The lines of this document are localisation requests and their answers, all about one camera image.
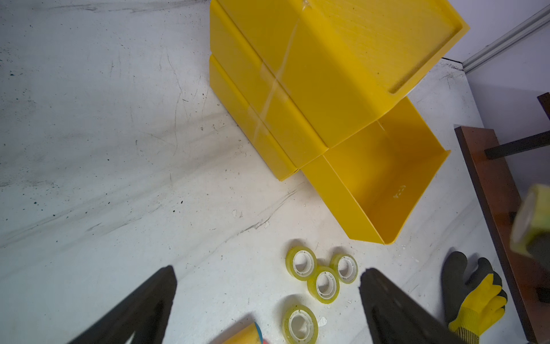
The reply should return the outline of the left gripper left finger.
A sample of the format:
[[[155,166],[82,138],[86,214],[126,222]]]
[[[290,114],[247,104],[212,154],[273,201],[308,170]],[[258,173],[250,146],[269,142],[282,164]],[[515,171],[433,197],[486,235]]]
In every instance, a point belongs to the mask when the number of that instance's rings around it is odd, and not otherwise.
[[[162,343],[177,279],[171,265],[159,269],[72,343]]]

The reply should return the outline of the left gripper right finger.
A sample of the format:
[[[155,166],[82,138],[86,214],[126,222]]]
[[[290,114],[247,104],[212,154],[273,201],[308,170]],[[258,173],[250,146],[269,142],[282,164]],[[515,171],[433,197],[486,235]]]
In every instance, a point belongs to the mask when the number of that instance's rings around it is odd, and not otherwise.
[[[378,269],[361,274],[359,291],[374,343],[463,342]]]

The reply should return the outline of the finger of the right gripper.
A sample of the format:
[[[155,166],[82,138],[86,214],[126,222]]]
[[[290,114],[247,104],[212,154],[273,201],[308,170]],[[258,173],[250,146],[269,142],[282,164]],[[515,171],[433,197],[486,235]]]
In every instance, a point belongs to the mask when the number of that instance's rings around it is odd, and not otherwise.
[[[538,234],[527,245],[527,252],[545,270],[550,271],[550,234]]]

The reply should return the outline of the yellow drawer cabinet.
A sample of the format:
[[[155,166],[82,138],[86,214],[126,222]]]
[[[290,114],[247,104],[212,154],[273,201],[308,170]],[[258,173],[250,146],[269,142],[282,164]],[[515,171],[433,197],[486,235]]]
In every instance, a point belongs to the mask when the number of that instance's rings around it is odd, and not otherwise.
[[[408,94],[467,31],[447,1],[212,1],[210,84],[279,180],[390,245],[449,154]]]

